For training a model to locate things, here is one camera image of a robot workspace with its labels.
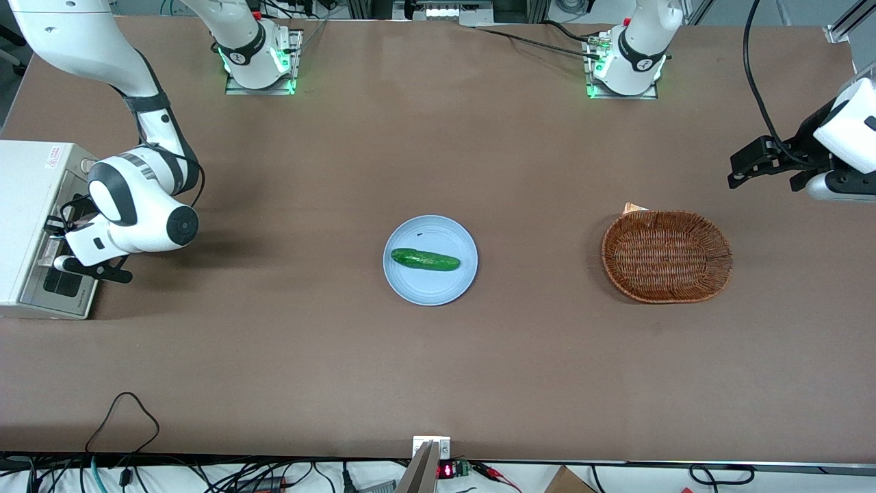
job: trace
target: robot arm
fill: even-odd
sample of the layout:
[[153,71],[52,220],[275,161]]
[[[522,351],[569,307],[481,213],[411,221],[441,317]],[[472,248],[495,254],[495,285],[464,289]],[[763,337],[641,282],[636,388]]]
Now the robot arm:
[[593,76],[623,96],[647,91],[660,77],[669,42],[683,19],[679,0],[636,0],[629,23],[608,31],[610,45]]
[[106,0],[10,3],[33,51],[65,72],[114,87],[131,109],[140,136],[138,146],[98,161],[89,171],[88,193],[99,214],[64,231],[74,255],[59,257],[55,267],[119,280],[110,275],[109,260],[188,244],[198,218],[173,196],[194,187],[199,165],[158,79],[118,31]]
[[876,201],[876,64],[848,81],[839,96],[784,140],[783,153],[762,136],[731,157],[731,189],[760,175],[799,171],[791,190],[818,200]]
[[[288,28],[257,21],[244,0],[186,3],[207,25],[226,69],[241,86],[262,89],[289,72]],[[139,145],[90,169],[88,193],[98,214],[74,229],[62,218],[58,233],[73,255],[54,263],[59,270],[128,282],[130,273],[112,266],[112,259],[174,250],[194,238],[197,214],[173,196],[195,186],[200,165],[158,78],[119,32],[107,0],[10,4],[36,54],[69,74],[109,84],[135,118]]]

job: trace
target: paper label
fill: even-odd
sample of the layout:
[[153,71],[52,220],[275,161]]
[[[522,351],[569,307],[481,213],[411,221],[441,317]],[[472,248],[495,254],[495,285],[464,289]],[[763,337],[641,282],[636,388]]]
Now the paper label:
[[46,158],[46,168],[55,168],[58,166],[60,162],[61,151],[64,149],[62,146],[52,146],[52,150],[49,151],[49,157]]

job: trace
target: green cucumber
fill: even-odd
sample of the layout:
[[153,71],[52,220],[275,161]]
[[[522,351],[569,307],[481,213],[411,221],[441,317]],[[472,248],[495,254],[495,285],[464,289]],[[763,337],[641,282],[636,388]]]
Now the green cucumber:
[[421,252],[413,248],[396,248],[390,253],[392,259],[408,268],[423,268],[449,272],[459,268],[459,259],[447,255]]

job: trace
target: wire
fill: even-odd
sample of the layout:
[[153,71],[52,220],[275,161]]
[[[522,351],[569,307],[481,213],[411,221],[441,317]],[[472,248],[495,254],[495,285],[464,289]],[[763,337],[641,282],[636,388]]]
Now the wire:
[[593,471],[593,482],[597,484],[597,489],[599,493],[605,493],[605,490],[602,487],[602,483],[599,482],[599,474],[597,473],[597,467],[594,464],[590,464],[590,470]]
[[152,421],[152,423],[155,425],[155,433],[153,433],[152,436],[151,436],[147,441],[143,442],[143,445],[141,445],[140,447],[137,447],[136,449],[134,449],[133,452],[131,452],[131,453],[128,454],[128,455],[130,456],[130,455],[133,455],[133,454],[138,454],[141,450],[143,450],[144,447],[146,447],[147,445],[151,444],[152,441],[155,440],[155,439],[159,436],[159,433],[161,432],[161,425],[159,425],[159,421],[158,421],[158,420],[157,420],[157,419],[156,419],[156,418],[155,418],[155,417],[154,417],[149,411],[146,410],[145,406],[143,406],[143,403],[140,401],[140,397],[137,397],[137,394],[135,394],[135,393],[133,393],[133,392],[127,392],[127,391],[126,391],[126,392],[120,392],[120,393],[116,396],[116,398],[112,400],[112,404],[109,405],[109,410],[107,411],[107,415],[103,417],[103,421],[101,421],[101,425],[97,427],[97,429],[95,430],[94,433],[91,433],[91,437],[88,439],[87,442],[85,442],[85,453],[86,453],[86,454],[92,454],[92,453],[93,453],[91,450],[88,449],[88,447],[91,445],[91,442],[93,442],[93,441],[95,440],[95,438],[97,438],[97,435],[99,435],[100,432],[103,431],[103,427],[106,426],[107,421],[110,420],[110,415],[112,414],[112,410],[116,407],[116,403],[118,403],[119,399],[121,399],[121,398],[124,397],[124,396],[131,396],[131,397],[133,397],[134,400],[137,401],[137,405],[140,406],[140,410],[141,410],[141,411],[142,411],[142,412],[143,412],[143,413],[144,413],[144,414],[145,414],[145,415],[146,415],[146,416]]
[[586,43],[588,41],[588,39],[590,38],[590,36],[597,36],[599,34],[599,31],[596,31],[596,32],[591,32],[590,34],[584,34],[583,36],[577,36],[577,35],[573,34],[570,30],[566,29],[565,25],[562,25],[559,22],[554,22],[553,20],[545,19],[545,20],[541,21],[541,23],[547,24],[547,25],[552,25],[553,27],[559,29],[566,36],[569,36],[571,39],[574,39],[575,41],[581,41],[582,43]]
[[100,475],[97,474],[97,462],[94,455],[91,456],[91,475],[95,477],[97,488],[101,491],[101,493],[108,493],[106,486],[103,486],[103,480],[101,479]]
[[559,46],[549,45],[547,43],[542,43],[540,41],[533,41],[532,39],[521,38],[520,36],[516,36],[514,34],[509,34],[507,32],[493,31],[492,29],[483,29],[483,28],[474,28],[474,27],[472,29],[474,29],[475,31],[496,34],[498,36],[505,36],[508,39],[516,39],[517,41],[523,41],[524,43],[529,43],[530,45],[540,46],[542,48],[546,48],[548,50],[554,50],[556,52],[573,54],[573,55],[577,55],[577,56],[582,56],[584,58],[591,58],[593,60],[599,59],[599,55],[597,55],[597,54],[590,54],[590,53],[585,53],[585,52],[579,52],[576,50],[570,50],[568,48],[561,48]]
[[514,489],[516,489],[516,490],[517,490],[517,493],[523,493],[523,491],[521,491],[520,488],[518,488],[518,486],[517,486],[516,484],[514,484],[513,482],[508,481],[507,479],[500,479],[500,480],[498,480],[498,481],[501,482],[502,484],[507,484],[508,486],[510,486],[510,487],[512,487],[512,488],[514,488]]
[[326,18],[324,18],[322,20],[322,22],[320,22],[320,24],[318,26],[316,26],[316,29],[314,29],[314,31],[310,33],[310,36],[307,36],[307,39],[305,39],[304,42],[301,43],[301,48],[299,48],[298,51],[303,52],[304,48],[310,43],[310,40],[313,39],[317,34],[319,34],[323,29],[325,29],[325,26],[328,23],[329,18],[333,14],[334,14],[334,12],[328,11],[328,13],[326,14]]
[[137,482],[140,483],[140,488],[143,489],[144,493],[149,493],[149,490],[146,488],[146,483],[143,482],[143,478],[140,477],[140,469],[137,468],[137,464],[134,464],[134,475],[137,477]]
[[[717,490],[718,485],[742,486],[743,484],[748,484],[749,482],[754,481],[754,468],[748,467],[745,468],[745,470],[748,471],[749,476],[739,481],[717,481],[715,476],[709,471],[709,468],[705,467],[703,464],[691,464],[688,468],[688,474],[690,475],[690,479],[702,484],[703,486],[711,486],[715,493],[720,493]],[[696,477],[694,471],[703,471],[709,477],[709,480],[705,481]]]
[[742,34],[742,65],[745,68],[745,78],[748,80],[748,86],[752,89],[752,94],[754,95],[754,100],[758,104],[758,109],[760,110],[760,116],[763,117],[764,123],[766,124],[766,128],[770,133],[770,136],[773,138],[776,147],[785,154],[791,161],[796,163],[812,166],[815,163],[811,161],[804,161],[797,156],[791,154],[791,151],[785,146],[785,143],[779,139],[779,133],[776,132],[775,126],[773,125],[773,120],[769,117],[769,113],[767,113],[767,106],[764,104],[764,99],[760,95],[760,91],[758,90],[758,86],[754,83],[754,76],[752,75],[752,65],[749,60],[749,50],[748,50],[748,39],[752,33],[752,23],[754,22],[754,14],[758,11],[758,5],[760,5],[760,0],[754,0],[752,2],[752,9],[748,12],[748,19],[745,22],[745,30]]
[[149,142],[149,141],[146,139],[146,136],[143,134],[143,127],[140,126],[140,120],[139,120],[139,118],[135,118],[135,119],[137,120],[137,133],[138,133],[139,136],[140,136],[140,142],[141,142],[144,146],[149,147],[151,150],[155,151],[155,152],[158,153],[158,154],[162,154],[162,155],[164,155],[165,157],[170,156],[170,157],[173,157],[173,158],[176,158],[176,159],[182,159],[182,160],[184,160],[185,162],[192,163],[192,164],[194,164],[194,165],[198,168],[198,175],[199,175],[199,177],[200,177],[200,179],[201,179],[201,187],[198,189],[198,195],[194,196],[194,200],[193,200],[192,203],[190,204],[190,207],[194,207],[194,205],[198,203],[198,199],[201,198],[201,194],[204,193],[204,185],[205,185],[206,182],[207,182],[207,173],[204,172],[204,167],[201,166],[201,163],[198,162],[197,160],[189,159],[189,158],[187,158],[186,156],[182,156],[182,155],[179,155],[179,154],[177,154],[177,153],[172,153],[172,152],[168,151],[167,149],[164,149],[164,148],[158,147],[158,146],[156,146],[155,144],[152,144],[151,142]]
[[316,467],[316,462],[311,462],[311,464],[314,466],[314,471],[316,471],[316,474],[326,478],[326,481],[328,481],[328,484],[331,486],[331,493],[337,493],[335,491],[335,484],[331,481],[331,479],[329,479],[328,476],[324,475],[318,467]]
[[64,473],[67,472],[67,470],[70,468],[71,465],[73,465],[72,458],[69,461],[67,461],[67,464],[64,465],[64,468],[60,471],[60,474],[58,475],[57,478],[54,476],[54,473],[52,473],[52,486],[49,487],[49,490],[46,493],[52,493],[55,490],[55,485],[58,484],[58,481],[60,481],[60,478],[62,478],[64,476]]

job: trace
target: wicker basket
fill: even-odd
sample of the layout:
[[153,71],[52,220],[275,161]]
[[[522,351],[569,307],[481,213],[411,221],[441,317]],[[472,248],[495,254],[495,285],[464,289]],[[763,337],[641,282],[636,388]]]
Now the wicker basket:
[[708,219],[687,211],[636,211],[605,232],[605,270],[625,295],[642,303],[696,303],[730,281],[727,239]]

